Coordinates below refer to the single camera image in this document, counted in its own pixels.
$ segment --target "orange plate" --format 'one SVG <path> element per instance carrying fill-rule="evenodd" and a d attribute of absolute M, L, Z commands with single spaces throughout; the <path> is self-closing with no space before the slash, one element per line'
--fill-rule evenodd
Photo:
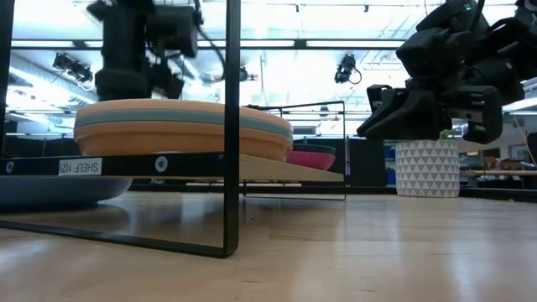
<path fill-rule="evenodd" d="M 209 102 L 186 101 L 112 101 L 82 108 L 77 117 L 98 114 L 107 110 L 125 109 L 174 109 L 214 112 L 218 107 L 223 113 L 224 106 Z M 282 118 L 266 112 L 243 110 L 241 114 L 263 119 L 292 129 Z M 151 154 L 156 152 L 223 152 L 224 127 L 221 124 L 204 122 L 158 122 L 125 121 L 101 122 L 75 128 L 75 141 L 84 155 L 128 155 Z M 240 128 L 241 154 L 264 159 L 285 161 L 293 148 L 290 138 L 253 128 Z"/>

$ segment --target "stacked plate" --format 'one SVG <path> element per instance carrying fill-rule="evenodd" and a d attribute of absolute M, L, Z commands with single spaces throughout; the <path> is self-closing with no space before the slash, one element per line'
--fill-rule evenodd
<path fill-rule="evenodd" d="M 95 203 L 120 196 L 132 182 L 132 179 L 4 177 L 0 179 L 0 210 L 5 206 Z"/>
<path fill-rule="evenodd" d="M 336 161 L 336 149 L 327 146 L 296 143 L 287 158 L 288 164 L 328 170 Z"/>
<path fill-rule="evenodd" d="M 293 128 L 280 117 L 240 111 L 241 154 L 285 161 Z M 222 152 L 224 105 L 151 99 L 100 102 L 76 114 L 75 141 L 84 155 Z"/>

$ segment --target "white geometric pot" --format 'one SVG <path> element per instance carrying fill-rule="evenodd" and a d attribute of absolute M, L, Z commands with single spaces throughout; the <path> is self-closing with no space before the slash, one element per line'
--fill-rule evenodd
<path fill-rule="evenodd" d="M 397 144 L 397 194 L 412 197 L 458 197 L 459 153 L 452 140 L 417 140 Z"/>

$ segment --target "wooden floor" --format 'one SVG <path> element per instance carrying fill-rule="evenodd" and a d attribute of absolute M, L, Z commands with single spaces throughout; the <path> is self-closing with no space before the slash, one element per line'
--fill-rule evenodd
<path fill-rule="evenodd" d="M 221 198 L 127 194 L 0 219 L 216 244 Z M 0 300 L 537 300 L 537 205 L 248 198 L 241 225 L 238 251 L 223 260 L 0 230 Z"/>

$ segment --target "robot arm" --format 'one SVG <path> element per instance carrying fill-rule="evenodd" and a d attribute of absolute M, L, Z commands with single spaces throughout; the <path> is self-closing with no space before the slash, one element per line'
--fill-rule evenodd
<path fill-rule="evenodd" d="M 368 88 L 373 114 L 359 136 L 438 139 L 452 118 L 468 121 L 468 141 L 501 135 L 502 106 L 524 99 L 520 82 L 537 76 L 537 0 L 517 1 L 515 16 L 491 27 L 483 4 L 451 0 L 416 26 L 396 52 L 411 78 L 405 88 Z"/>
<path fill-rule="evenodd" d="M 112 3 L 97 0 L 87 8 L 103 27 L 103 67 L 96 73 L 99 100 L 150 98 L 153 91 L 178 98 L 184 82 L 172 74 L 165 51 L 196 57 L 199 3 L 196 8 L 155 5 L 153 0 Z M 149 62 L 146 49 L 156 62 Z"/>

